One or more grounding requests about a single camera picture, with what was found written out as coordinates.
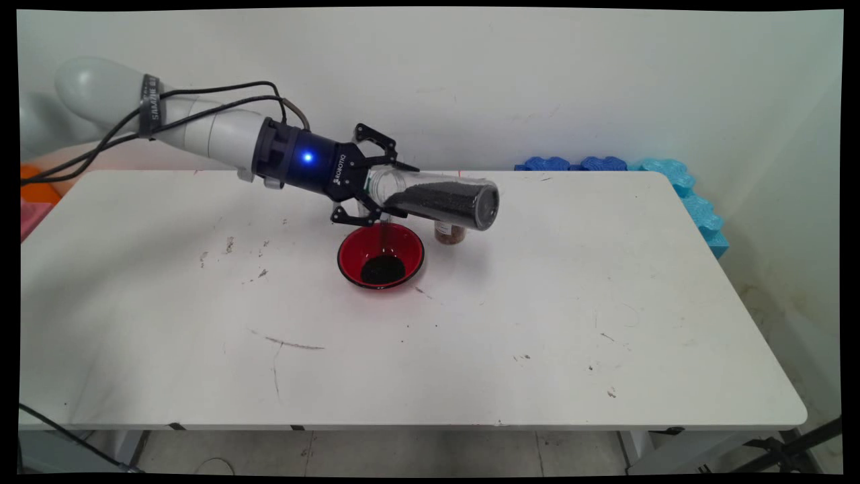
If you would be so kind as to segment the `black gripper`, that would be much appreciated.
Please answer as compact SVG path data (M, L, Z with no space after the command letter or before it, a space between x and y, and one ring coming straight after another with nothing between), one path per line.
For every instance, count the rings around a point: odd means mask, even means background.
M364 157L358 144L372 142L383 155ZM419 172L418 167L398 160L396 141L363 123L354 128L353 142L336 142L295 126L264 119L252 158L252 172L268 188L286 185L323 195L333 201L333 224L370 227L406 218L408 212L385 206L378 197L355 197L365 186L371 167L390 165L402 171ZM356 201L359 214L346 211L342 202Z

